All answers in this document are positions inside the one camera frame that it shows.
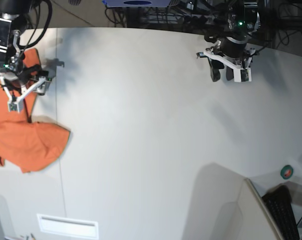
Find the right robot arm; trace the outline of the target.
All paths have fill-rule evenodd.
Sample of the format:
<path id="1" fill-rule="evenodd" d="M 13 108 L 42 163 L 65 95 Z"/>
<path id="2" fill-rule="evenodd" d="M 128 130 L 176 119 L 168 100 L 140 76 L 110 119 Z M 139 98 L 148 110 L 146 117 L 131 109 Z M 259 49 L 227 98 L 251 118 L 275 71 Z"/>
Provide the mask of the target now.
<path id="1" fill-rule="evenodd" d="M 27 67 L 22 61 L 25 59 L 26 49 L 34 47 L 45 35 L 52 18 L 53 8 L 51 1 L 45 1 L 48 15 L 44 28 L 35 41 L 28 41 L 20 45 L 20 37 L 26 30 L 25 15 L 31 9 L 39 9 L 39 0 L 0 0 L 0 87 L 9 91 L 17 91 L 22 98 L 30 92 L 45 95 L 51 83 L 48 73 L 36 63 Z"/>

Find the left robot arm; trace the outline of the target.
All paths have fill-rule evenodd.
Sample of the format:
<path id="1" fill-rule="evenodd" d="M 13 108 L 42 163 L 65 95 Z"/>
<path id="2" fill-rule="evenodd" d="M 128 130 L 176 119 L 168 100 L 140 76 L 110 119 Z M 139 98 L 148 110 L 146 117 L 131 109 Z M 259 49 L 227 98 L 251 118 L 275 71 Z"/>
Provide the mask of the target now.
<path id="1" fill-rule="evenodd" d="M 221 6 L 213 7 L 213 24 L 204 34 L 211 47 L 197 53 L 199 58 L 207 58 L 211 79 L 221 79 L 220 70 L 226 69 L 227 80 L 236 83 L 252 80 L 251 63 L 256 49 L 248 48 L 252 34 L 260 27 L 257 0 L 229 0 Z"/>

